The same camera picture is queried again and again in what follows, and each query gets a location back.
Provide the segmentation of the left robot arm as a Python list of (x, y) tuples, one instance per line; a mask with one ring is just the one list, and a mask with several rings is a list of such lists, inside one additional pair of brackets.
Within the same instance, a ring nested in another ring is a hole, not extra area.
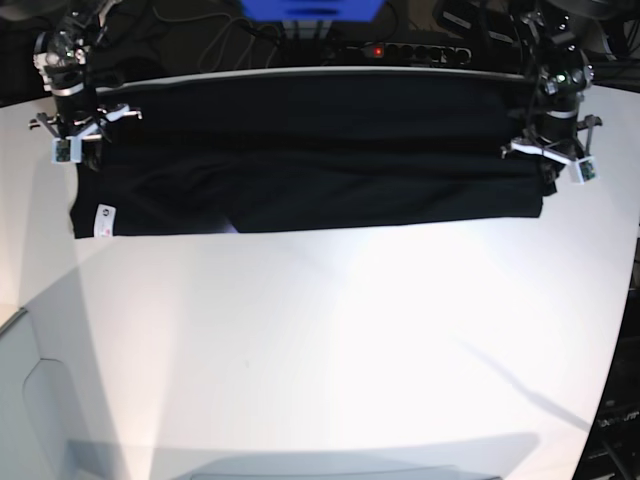
[(551, 183), (562, 170), (575, 184), (597, 179), (590, 147), (602, 120), (579, 117), (594, 71), (577, 46), (569, 15), (547, 1), (514, 1), (509, 14), (523, 53), (524, 78), (534, 89), (521, 113), (522, 133), (502, 147), (502, 155), (538, 159)]

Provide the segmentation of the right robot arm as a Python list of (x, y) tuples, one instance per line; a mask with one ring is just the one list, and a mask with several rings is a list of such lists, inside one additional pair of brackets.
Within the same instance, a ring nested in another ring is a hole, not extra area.
[(116, 1), (71, 1), (56, 28), (36, 40), (33, 64), (44, 90), (52, 95), (56, 112), (38, 113), (28, 128), (46, 129), (54, 164), (91, 164), (99, 156), (99, 144), (107, 140), (110, 125), (143, 118), (126, 103), (99, 102), (90, 72), (90, 58), (107, 29), (109, 12)]

